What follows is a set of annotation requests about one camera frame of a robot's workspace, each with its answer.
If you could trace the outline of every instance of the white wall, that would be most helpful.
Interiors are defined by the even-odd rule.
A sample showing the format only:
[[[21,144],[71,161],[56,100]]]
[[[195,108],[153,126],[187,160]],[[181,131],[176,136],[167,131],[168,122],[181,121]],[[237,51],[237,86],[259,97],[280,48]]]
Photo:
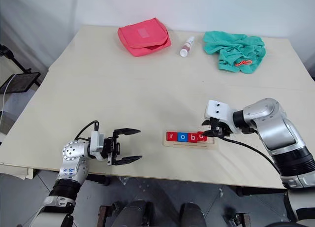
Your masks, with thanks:
[[[0,29],[1,42],[42,72],[81,24],[124,26],[153,17],[174,30],[288,37],[311,69],[314,14],[315,0],[0,0]]]

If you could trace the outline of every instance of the gray floor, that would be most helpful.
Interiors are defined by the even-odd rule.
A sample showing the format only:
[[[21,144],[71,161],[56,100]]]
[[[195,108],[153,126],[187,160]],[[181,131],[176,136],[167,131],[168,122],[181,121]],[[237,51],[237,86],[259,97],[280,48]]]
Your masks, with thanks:
[[[55,182],[56,173],[41,171],[33,180],[9,175],[0,177],[0,226],[29,226],[35,212]],[[73,213],[74,226],[95,227],[100,205],[114,201],[126,204],[132,200],[150,200],[155,205],[155,226],[179,226],[180,206],[184,202],[198,204],[206,216],[208,227],[225,227],[222,216],[229,208],[249,213],[253,227],[287,221],[282,194],[238,197],[225,185],[193,182],[128,178],[124,185],[117,177],[110,186],[86,181],[77,198]],[[115,217],[108,219],[111,226]]]

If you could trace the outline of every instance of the metal stand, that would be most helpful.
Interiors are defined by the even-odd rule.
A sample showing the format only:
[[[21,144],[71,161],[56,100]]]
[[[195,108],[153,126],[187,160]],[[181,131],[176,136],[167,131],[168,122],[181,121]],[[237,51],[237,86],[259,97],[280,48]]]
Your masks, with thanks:
[[[0,57],[1,57],[1,56],[5,56],[5,57],[7,57],[9,60],[12,60],[12,61],[15,63],[15,65],[16,65],[18,68],[20,68],[21,71],[23,71],[23,73],[25,73],[25,74],[31,73],[31,68],[25,69],[25,68],[15,59],[14,54],[13,54],[12,51],[11,51],[9,48],[7,48],[6,46],[0,44]],[[37,80],[36,80],[34,83],[35,83],[37,86],[40,86],[40,83],[39,83]]]
[[[227,222],[229,227],[251,227],[251,218],[247,213],[236,213]]]
[[[100,206],[98,210],[98,221],[96,227],[105,227],[107,217],[113,212],[112,206]]]

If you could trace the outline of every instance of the red pouch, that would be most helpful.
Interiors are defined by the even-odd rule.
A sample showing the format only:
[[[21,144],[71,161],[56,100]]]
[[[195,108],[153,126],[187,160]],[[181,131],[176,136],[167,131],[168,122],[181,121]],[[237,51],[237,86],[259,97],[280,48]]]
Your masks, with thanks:
[[[143,56],[171,45],[166,27],[157,19],[118,28],[118,36],[133,56]]]

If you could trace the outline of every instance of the green towel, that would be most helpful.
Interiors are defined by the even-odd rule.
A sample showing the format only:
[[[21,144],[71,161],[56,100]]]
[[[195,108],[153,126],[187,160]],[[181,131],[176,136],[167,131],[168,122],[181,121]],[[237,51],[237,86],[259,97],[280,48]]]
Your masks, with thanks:
[[[208,54],[219,52],[219,69],[232,72],[253,73],[266,54],[265,44],[258,36],[212,31],[205,32],[203,40]],[[252,64],[235,66],[248,60]]]

